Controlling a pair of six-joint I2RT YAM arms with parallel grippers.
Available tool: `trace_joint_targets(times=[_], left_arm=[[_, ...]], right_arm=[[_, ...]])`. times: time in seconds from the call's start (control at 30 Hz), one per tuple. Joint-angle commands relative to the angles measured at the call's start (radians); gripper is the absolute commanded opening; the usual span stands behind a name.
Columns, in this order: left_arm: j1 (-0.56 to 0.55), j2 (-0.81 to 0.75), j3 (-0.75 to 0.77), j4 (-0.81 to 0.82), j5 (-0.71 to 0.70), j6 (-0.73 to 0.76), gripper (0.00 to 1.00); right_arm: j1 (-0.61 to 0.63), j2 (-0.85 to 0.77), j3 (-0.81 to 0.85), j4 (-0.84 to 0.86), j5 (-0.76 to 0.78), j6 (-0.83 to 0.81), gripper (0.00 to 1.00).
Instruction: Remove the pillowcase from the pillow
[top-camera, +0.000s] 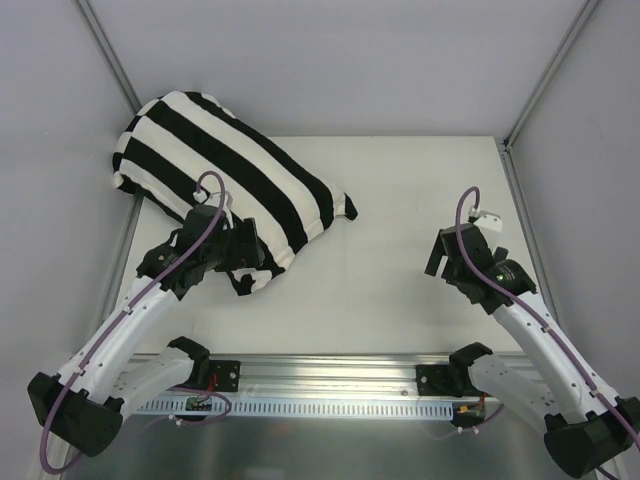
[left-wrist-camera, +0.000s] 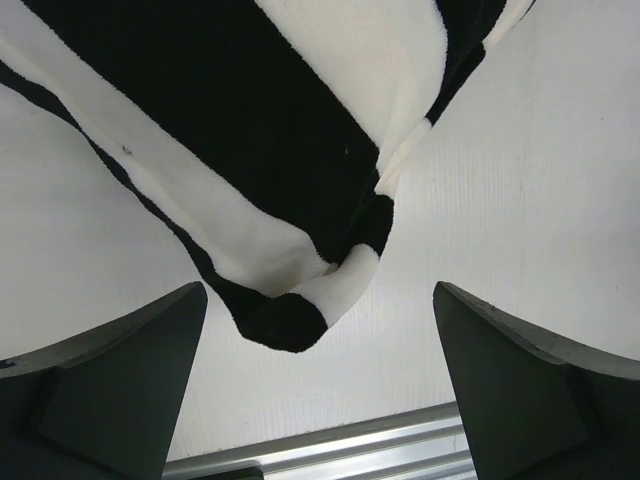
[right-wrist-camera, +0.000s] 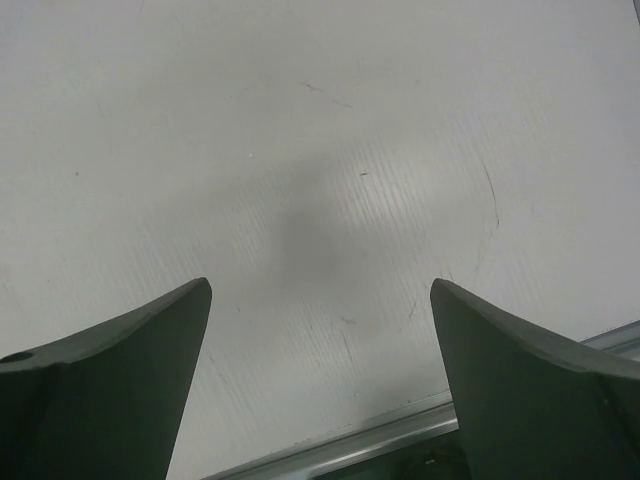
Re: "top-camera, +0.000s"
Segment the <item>black white striped pillowcase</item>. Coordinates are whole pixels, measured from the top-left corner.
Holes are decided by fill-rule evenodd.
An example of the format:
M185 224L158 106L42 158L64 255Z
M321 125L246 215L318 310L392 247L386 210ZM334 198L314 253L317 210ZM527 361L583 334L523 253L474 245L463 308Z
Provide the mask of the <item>black white striped pillowcase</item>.
M141 192L177 222L194 193L225 190L234 222L254 220L265 259L229 272L239 296L285 273L295 256L335 219L353 221L349 195L317 177L272 140L237 118L213 96L172 91L142 107L112 155L113 184Z

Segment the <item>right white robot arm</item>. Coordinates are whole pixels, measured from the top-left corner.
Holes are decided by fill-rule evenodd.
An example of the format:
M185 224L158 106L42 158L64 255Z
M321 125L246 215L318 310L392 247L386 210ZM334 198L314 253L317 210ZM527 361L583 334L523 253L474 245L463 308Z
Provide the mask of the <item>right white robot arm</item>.
M419 366L421 393L487 394L541 433L556 465L572 478L597 471L639 442L639 400L623 398L590 367L550 315L536 285L506 249L492 249L479 222L438 232L425 272L480 306L516 341L543 383L475 342L439 366Z

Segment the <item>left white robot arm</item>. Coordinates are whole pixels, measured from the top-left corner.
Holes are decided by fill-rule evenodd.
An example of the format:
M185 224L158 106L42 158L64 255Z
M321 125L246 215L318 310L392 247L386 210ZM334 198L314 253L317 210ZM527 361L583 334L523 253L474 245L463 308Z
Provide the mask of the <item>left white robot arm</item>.
M233 220L197 205L181 228L149 250L123 301L56 374L37 373L27 392L45 434L88 457L102 453L125 420L160 393L207 386L209 350L184 336L153 360L124 370L152 328L206 273L259 267L264 252L253 219Z

